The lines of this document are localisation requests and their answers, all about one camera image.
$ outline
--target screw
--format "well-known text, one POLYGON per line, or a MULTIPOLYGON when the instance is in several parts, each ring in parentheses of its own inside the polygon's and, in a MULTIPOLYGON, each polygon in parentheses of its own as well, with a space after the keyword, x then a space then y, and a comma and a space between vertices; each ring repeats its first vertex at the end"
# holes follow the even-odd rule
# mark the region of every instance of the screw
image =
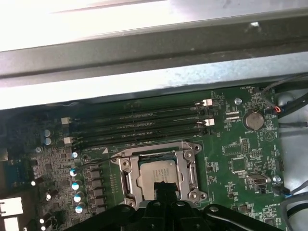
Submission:
POLYGON ((190 198, 196 199, 197 198, 197 194, 195 192, 192 192, 191 195, 190 195, 190 198))
POLYGON ((235 100, 234 100, 234 103, 235 103, 236 105, 240 105, 242 102, 243 102, 243 101, 242 101, 242 99, 240 99, 240 98, 235 98, 235 100))
POLYGON ((153 204, 154 206, 160 206, 161 204, 160 204, 160 202, 159 201, 156 201, 156 202, 154 202, 154 204, 153 204))
POLYGON ((217 207, 214 207, 214 206, 210 207, 210 210, 211 210, 212 212, 218 212, 218 208, 217 208, 217 207))
POLYGON ((35 152, 36 153, 41 153, 42 151, 43 151, 43 149, 41 147, 35 148, 35 152))
POLYGON ((274 176, 273 177, 273 182, 279 183, 280 181, 281 181, 281 177, 280 176, 274 176))
POLYGON ((185 203, 183 201, 178 201, 177 202, 177 206, 184 206, 184 205, 185 205, 185 203))
POLYGON ((184 154, 184 156, 185 156, 185 158, 191 158, 192 153, 191 153, 191 152, 186 152, 186 153, 184 154))

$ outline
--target capacitor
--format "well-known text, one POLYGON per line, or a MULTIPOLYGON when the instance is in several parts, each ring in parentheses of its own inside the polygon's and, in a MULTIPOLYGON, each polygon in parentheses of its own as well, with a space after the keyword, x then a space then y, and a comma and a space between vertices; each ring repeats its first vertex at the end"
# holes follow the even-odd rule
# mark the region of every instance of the capacitor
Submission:
POLYGON ((77 158, 78 157, 78 153, 77 152, 73 152, 72 153, 72 158, 77 158))
POLYGON ((81 184, 82 184, 81 180, 76 180, 75 182, 72 183, 72 189, 78 190, 80 188, 81 184))
POLYGON ((52 199, 53 197, 55 197, 57 194, 59 193, 58 190, 54 189, 48 193, 46 193, 46 199, 50 200, 52 199))
POLYGON ((50 217, 51 217, 51 214, 50 214, 50 213, 46 213, 46 214, 39 220, 39 222, 40 222, 41 224, 44 224, 50 217))
POLYGON ((44 140, 44 144, 45 145, 51 145, 51 139, 49 137, 47 137, 45 140, 44 140))
POLYGON ((69 171, 69 174, 71 175, 71 177, 77 176, 77 173, 78 173, 78 167, 72 168, 72 169, 69 171))
POLYGON ((31 185, 32 186, 36 186, 36 185, 41 184, 43 182, 44 182, 43 177, 39 177, 39 178, 36 178, 33 181, 31 181, 31 185))
POLYGON ((79 203, 82 200, 83 197, 84 197, 84 193, 79 191, 74 196, 74 201, 79 203))
POLYGON ((83 210, 85 209, 85 207, 86 207, 85 203, 80 202, 80 203, 76 206, 75 212, 80 214, 80 213, 83 212, 83 210))
POLYGON ((49 137, 51 135, 51 132, 48 130, 48 129, 46 129, 45 131, 44 131, 44 136, 45 137, 49 137))
POLYGON ((42 226, 40 227, 40 229, 42 231, 45 231, 46 229, 48 229, 48 227, 51 225, 51 220, 47 220, 44 224, 42 224, 42 226))

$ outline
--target black cable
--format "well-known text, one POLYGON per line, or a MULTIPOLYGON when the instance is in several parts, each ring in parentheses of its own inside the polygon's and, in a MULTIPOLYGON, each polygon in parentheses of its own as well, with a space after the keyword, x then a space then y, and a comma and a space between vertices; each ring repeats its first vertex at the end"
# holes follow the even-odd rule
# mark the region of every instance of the black cable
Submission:
POLYGON ((279 128, 308 128, 308 122, 279 123, 279 128))
POLYGON ((281 217, 289 231, 294 231, 294 230, 288 218, 287 206, 290 204, 305 201, 305 200, 308 200, 308 192, 290 196, 280 203, 281 217))
POLYGON ((276 86, 278 86, 278 85, 281 85, 281 84, 286 83, 286 82, 291 81, 291 80, 296 80, 296 79, 299 79, 299 78, 307 77, 307 76, 308 76, 307 73, 302 73, 302 74, 298 74, 298 75, 295 75, 295 76, 290 76, 290 77, 288 77, 288 78, 285 78, 285 79, 282 79, 282 80, 280 80, 280 81, 274 82, 274 83, 268 85, 267 87, 265 87, 265 88, 262 90, 262 92, 261 92, 261 98, 262 98, 265 102, 267 102, 270 106, 272 106, 273 108, 275 108, 275 110, 279 113, 279 112, 281 112, 281 108, 278 107, 278 106, 277 106, 275 103, 273 103, 271 100, 267 99, 266 93, 267 93, 270 89, 272 89, 272 88, 274 88, 274 87, 276 87, 276 86))
POLYGON ((296 213, 298 213, 298 212, 300 212, 304 209, 308 209, 308 203, 302 203, 302 204, 299 204, 299 205, 296 205, 296 206, 290 208, 287 211, 288 219, 290 217, 292 217, 293 215, 295 215, 296 213))
POLYGON ((110 161, 110 160, 116 160, 120 158, 119 156, 114 156, 114 157, 110 157, 110 158, 107 158, 107 159, 95 159, 95 160, 92 160, 91 162, 89 163, 86 163, 84 165, 81 165, 78 167, 78 171, 81 171, 85 168, 87 168, 88 166, 96 166, 96 165, 101 165, 102 163, 106 162, 106 161, 110 161))
POLYGON ((278 118, 283 118, 302 107, 306 106, 308 104, 308 93, 304 94, 303 96, 299 97, 298 99, 288 103, 286 106, 282 107, 283 112, 278 114, 278 118))

